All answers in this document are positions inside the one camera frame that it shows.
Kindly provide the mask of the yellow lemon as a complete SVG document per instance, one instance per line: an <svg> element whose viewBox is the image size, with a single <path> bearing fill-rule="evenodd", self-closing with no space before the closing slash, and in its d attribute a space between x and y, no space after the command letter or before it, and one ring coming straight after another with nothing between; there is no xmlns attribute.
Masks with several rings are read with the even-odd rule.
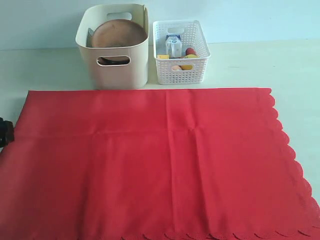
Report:
<svg viewBox="0 0 320 240"><path fill-rule="evenodd" d="M184 59L195 59L195 58L198 58L198 56L195 54L188 54L188 55L184 56ZM183 71L189 71L189 70L193 69L193 65L180 65L180 68Z"/></svg>

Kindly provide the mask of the red table cloth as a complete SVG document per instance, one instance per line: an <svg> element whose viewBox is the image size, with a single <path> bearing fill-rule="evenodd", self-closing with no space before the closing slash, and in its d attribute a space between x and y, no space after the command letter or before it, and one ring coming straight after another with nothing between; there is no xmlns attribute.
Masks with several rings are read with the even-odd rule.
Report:
<svg viewBox="0 0 320 240"><path fill-rule="evenodd" d="M317 240L270 88L30 91L0 154L3 240Z"/></svg>

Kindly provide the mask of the wooden chopstick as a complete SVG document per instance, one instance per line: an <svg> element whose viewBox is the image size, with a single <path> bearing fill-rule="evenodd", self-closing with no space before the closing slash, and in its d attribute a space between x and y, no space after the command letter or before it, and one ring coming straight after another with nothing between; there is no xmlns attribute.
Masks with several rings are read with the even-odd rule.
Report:
<svg viewBox="0 0 320 240"><path fill-rule="evenodd" d="M146 19L147 19L146 10L147 10L146 5L143 5L143 21L142 21L143 29L146 29Z"/></svg>

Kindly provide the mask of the dark wooden spoon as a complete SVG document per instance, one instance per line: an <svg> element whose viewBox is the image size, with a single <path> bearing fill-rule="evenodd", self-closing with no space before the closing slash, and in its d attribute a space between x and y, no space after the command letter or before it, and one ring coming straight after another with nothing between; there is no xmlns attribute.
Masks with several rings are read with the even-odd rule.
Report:
<svg viewBox="0 0 320 240"><path fill-rule="evenodd" d="M97 63L101 66L117 66L117 65L127 65L130 62L129 58L124 60L112 60L105 57L98 57Z"/></svg>

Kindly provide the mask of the large cream plastic bin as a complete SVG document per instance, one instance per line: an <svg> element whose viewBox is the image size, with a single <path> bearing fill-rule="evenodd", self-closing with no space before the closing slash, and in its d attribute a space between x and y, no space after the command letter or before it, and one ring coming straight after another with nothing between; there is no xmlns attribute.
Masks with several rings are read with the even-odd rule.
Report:
<svg viewBox="0 0 320 240"><path fill-rule="evenodd" d="M145 32L147 39L134 46L96 48L86 47L88 28L95 31L101 24L124 19L143 27L143 5L100 4L88 8L80 21L75 41L82 59L87 65L91 79L97 89L139 89L148 81L149 18L146 10ZM111 60L129 59L126 65L100 65L97 58Z"/></svg>

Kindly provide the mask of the blue white milk carton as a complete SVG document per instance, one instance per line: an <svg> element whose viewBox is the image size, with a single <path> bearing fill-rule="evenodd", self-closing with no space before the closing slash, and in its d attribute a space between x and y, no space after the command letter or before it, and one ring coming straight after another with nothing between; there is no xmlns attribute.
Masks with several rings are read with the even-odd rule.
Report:
<svg viewBox="0 0 320 240"><path fill-rule="evenodd" d="M182 41L179 34L167 34L165 38L166 54L170 58L180 58L182 56Z"/></svg>

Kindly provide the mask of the brown wooden plate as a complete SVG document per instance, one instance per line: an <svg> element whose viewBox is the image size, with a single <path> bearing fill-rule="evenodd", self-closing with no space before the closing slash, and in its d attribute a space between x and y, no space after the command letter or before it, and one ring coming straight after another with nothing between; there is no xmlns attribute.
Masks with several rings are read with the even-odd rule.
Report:
<svg viewBox="0 0 320 240"><path fill-rule="evenodd" d="M143 27L127 19L114 19L101 24L91 38L93 48L132 47L143 43L148 35Z"/></svg>

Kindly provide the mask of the steel table knife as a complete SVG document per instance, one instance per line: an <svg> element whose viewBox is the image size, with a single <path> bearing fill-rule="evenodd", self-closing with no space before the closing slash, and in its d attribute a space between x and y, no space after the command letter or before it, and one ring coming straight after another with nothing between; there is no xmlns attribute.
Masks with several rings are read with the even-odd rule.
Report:
<svg viewBox="0 0 320 240"><path fill-rule="evenodd" d="M94 35L94 31L91 28L88 28L87 30L87 37L86 37L86 47L92 48L92 37Z"/></svg>

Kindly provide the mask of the red sausage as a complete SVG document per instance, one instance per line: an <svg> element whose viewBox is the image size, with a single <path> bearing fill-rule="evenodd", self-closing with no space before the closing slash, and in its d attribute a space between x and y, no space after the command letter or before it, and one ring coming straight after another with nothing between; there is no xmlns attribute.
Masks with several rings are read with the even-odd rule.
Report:
<svg viewBox="0 0 320 240"><path fill-rule="evenodd" d="M192 48L192 47L189 47L185 50L185 55L197 55L196 51Z"/></svg>

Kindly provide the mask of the yellow cheese wedge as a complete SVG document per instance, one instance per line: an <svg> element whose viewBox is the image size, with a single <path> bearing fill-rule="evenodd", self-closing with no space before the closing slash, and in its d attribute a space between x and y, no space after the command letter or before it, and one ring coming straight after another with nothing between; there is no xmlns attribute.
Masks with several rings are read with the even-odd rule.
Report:
<svg viewBox="0 0 320 240"><path fill-rule="evenodd" d="M170 58L170 56L167 54L158 54L157 55L157 59L159 59L159 60L168 60L169 58Z"/></svg>

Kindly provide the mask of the small white perforated basket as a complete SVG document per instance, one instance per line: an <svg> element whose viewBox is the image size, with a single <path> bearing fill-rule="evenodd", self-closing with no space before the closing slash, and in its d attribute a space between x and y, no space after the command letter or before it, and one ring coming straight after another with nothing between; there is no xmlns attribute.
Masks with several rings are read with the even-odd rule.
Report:
<svg viewBox="0 0 320 240"><path fill-rule="evenodd" d="M182 56L157 59L166 55L166 36L180 35ZM193 48L198 58L186 59L186 49ZM153 23L153 56L157 80L162 85L199 84L204 80L211 56L202 26L197 20L161 20ZM173 71L173 66L193 65L191 70Z"/></svg>

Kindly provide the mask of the brown egg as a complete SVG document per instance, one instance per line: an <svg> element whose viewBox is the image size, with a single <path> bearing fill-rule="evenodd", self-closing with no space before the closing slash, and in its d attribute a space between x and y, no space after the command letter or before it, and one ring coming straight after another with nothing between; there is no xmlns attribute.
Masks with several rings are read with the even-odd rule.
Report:
<svg viewBox="0 0 320 240"><path fill-rule="evenodd" d="M182 69L181 66L179 66L179 65L173 66L173 67L172 67L172 70L173 70L173 71L183 71L183 69Z"/></svg>

